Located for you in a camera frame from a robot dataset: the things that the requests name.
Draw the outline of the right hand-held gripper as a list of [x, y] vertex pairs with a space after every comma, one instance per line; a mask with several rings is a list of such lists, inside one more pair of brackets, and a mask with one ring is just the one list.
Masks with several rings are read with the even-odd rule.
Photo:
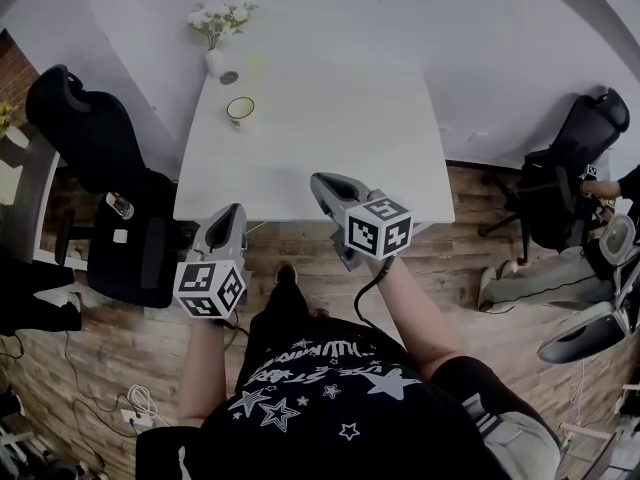
[[348, 271], [366, 258], [386, 260], [406, 249], [412, 239], [413, 213], [384, 196], [366, 201], [371, 189], [345, 175], [316, 172], [310, 188], [322, 212], [339, 226], [332, 236], [334, 250]]

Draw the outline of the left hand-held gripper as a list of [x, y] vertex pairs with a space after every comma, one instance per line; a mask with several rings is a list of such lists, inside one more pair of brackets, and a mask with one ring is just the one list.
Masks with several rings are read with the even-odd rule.
[[[192, 244], [196, 260], [237, 259], [245, 248], [246, 212], [230, 204], [200, 224]], [[247, 285], [233, 260], [181, 262], [173, 296], [195, 319], [228, 320], [243, 300]]]

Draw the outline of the white mug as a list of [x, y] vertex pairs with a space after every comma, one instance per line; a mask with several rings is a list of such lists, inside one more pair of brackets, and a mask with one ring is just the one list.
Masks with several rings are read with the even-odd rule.
[[247, 96], [237, 97], [228, 103], [226, 115], [235, 130], [246, 131], [256, 117], [255, 101]]

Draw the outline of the person's right forearm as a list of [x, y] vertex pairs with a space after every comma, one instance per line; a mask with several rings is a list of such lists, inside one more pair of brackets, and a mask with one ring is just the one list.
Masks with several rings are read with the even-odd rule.
[[394, 325], [414, 365], [430, 379], [448, 360], [463, 356], [461, 341], [446, 315], [396, 257], [377, 283]]

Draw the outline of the person's left forearm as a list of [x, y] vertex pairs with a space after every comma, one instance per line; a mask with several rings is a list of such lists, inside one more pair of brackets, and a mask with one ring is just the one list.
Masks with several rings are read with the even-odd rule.
[[194, 320], [178, 389], [178, 424], [201, 427], [226, 400], [223, 328]]

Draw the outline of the person's black trouser leg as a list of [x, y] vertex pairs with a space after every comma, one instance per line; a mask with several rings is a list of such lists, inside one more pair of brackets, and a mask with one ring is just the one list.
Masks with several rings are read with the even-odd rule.
[[311, 318], [306, 300], [298, 285], [277, 284], [264, 309], [251, 321], [250, 331], [273, 328], [285, 331], [297, 328]]

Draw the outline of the black office chair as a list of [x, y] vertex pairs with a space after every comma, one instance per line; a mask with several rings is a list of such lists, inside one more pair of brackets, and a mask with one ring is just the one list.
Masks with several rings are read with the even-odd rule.
[[520, 179], [514, 190], [494, 174], [481, 178], [505, 196], [504, 208], [511, 215], [478, 229], [480, 236], [519, 221], [523, 255], [529, 261], [529, 243], [561, 252], [586, 243], [593, 223], [595, 200], [584, 196], [580, 184], [585, 167], [596, 161], [630, 125], [629, 109], [613, 88], [594, 98], [581, 95], [573, 103], [553, 142], [545, 149], [525, 156]]
[[[86, 276], [100, 294], [152, 308], [171, 305], [178, 255], [189, 245], [173, 218], [177, 186], [143, 160], [129, 115], [113, 95], [87, 91], [62, 64], [32, 84], [26, 117], [60, 154], [81, 187], [101, 197], [91, 226], [77, 226], [67, 210], [58, 227], [55, 260], [64, 264], [73, 240], [89, 243]], [[114, 192], [134, 206], [129, 220], [106, 203]], [[113, 242], [115, 229], [127, 242]]]

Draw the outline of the clear plastic bottle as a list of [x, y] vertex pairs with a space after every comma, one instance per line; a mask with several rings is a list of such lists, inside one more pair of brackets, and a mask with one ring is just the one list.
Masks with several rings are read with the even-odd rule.
[[106, 194], [106, 203], [123, 220], [129, 220], [134, 215], [134, 206], [121, 195], [109, 192]]

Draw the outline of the black fabric bag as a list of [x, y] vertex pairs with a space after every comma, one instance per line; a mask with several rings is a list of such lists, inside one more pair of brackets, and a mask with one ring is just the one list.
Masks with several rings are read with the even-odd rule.
[[58, 306], [36, 296], [74, 282], [71, 268], [37, 260], [27, 263], [0, 253], [0, 335], [14, 336], [17, 330], [80, 331], [78, 302]]

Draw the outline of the white power strip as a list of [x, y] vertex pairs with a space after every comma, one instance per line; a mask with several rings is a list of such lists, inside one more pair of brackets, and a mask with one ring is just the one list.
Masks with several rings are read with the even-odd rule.
[[121, 409], [120, 413], [123, 421], [134, 427], [152, 428], [154, 426], [153, 419], [147, 413], [131, 409]]

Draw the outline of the person's black star shirt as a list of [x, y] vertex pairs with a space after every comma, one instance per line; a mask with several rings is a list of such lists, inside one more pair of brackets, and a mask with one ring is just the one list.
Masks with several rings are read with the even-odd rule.
[[201, 427], [144, 432], [135, 480], [510, 480], [463, 403], [542, 418], [481, 361], [430, 379], [371, 329], [311, 321], [266, 348]]

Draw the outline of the white flower bouquet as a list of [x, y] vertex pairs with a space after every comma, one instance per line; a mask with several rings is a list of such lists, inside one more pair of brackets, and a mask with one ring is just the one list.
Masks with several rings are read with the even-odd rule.
[[207, 50], [215, 50], [220, 43], [244, 33], [244, 27], [258, 9], [253, 3], [197, 4], [187, 16], [187, 23], [206, 38]]

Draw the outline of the grey and white office chair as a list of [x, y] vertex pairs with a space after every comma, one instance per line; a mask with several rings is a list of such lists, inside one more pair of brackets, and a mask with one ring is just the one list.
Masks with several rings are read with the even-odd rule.
[[538, 349], [548, 364], [569, 364], [618, 344], [640, 329], [640, 240], [627, 215], [616, 214], [603, 234], [586, 246], [595, 276], [613, 293], [562, 321], [557, 333]]

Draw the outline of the grey pouch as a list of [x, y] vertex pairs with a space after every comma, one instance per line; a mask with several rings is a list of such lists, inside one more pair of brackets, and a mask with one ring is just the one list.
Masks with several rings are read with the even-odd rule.
[[510, 480], [555, 480], [561, 453], [544, 425], [520, 412], [490, 413], [479, 393], [463, 407]]

